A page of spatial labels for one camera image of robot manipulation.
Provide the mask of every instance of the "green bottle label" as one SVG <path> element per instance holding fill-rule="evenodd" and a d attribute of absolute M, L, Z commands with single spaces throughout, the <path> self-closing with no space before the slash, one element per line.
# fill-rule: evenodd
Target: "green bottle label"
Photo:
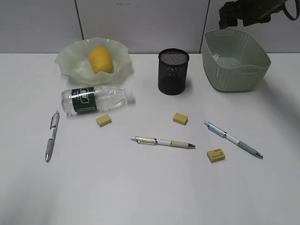
<path fill-rule="evenodd" d="M 96 110 L 94 87 L 72 89 L 72 103 L 77 113 Z"/>

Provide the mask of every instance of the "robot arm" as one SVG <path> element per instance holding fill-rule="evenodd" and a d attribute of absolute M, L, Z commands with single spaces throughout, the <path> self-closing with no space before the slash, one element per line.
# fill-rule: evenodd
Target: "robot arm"
<path fill-rule="evenodd" d="M 296 20 L 300 13 L 300 0 L 295 0 L 296 17 L 293 18 L 286 10 L 287 0 L 237 0 L 224 4 L 219 10 L 220 29 L 237 26 L 238 19 L 243 21 L 244 26 L 255 23 L 267 23 L 271 20 L 271 14 L 283 11 L 290 20 Z"/>

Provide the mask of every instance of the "lemon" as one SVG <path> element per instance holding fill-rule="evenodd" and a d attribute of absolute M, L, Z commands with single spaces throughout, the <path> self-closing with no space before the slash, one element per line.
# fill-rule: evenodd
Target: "lemon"
<path fill-rule="evenodd" d="M 102 46 L 94 48 L 90 52 L 89 59 L 95 74 L 100 71 L 109 73 L 113 67 L 111 55 L 108 50 Z"/>

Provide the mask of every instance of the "eraser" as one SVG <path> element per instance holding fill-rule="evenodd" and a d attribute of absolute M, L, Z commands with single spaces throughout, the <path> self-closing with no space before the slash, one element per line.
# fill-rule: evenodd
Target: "eraser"
<path fill-rule="evenodd" d="M 188 117 L 186 115 L 182 115 L 180 113 L 176 113 L 175 116 L 173 117 L 173 121 L 176 123 L 180 123 L 182 125 L 186 125 L 188 121 Z"/>
<path fill-rule="evenodd" d="M 104 116 L 101 116 L 101 117 L 97 118 L 96 121 L 97 121 L 97 124 L 99 124 L 100 127 L 103 127 L 104 125 L 111 123 L 112 119 L 108 114 L 106 114 Z"/>
<path fill-rule="evenodd" d="M 225 159 L 225 154 L 222 149 L 217 149 L 207 152 L 207 157 L 211 163 Z"/>

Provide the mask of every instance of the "basket handle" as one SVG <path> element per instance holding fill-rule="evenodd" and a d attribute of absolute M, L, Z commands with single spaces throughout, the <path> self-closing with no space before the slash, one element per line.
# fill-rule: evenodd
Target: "basket handle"
<path fill-rule="evenodd" d="M 226 28 L 226 29 L 223 29 L 223 30 L 220 30 L 220 29 L 215 29 L 212 31 L 212 34 L 214 36 L 232 36 L 234 35 L 236 32 L 235 29 L 232 29 L 232 28 Z"/>
<path fill-rule="evenodd" d="M 255 65 L 248 65 L 248 66 L 243 66 L 243 67 L 238 67 L 238 68 L 233 68 L 232 73 L 235 75 L 238 74 L 253 74 L 253 73 L 260 73 L 263 71 L 263 67 L 260 66 L 255 66 Z"/>

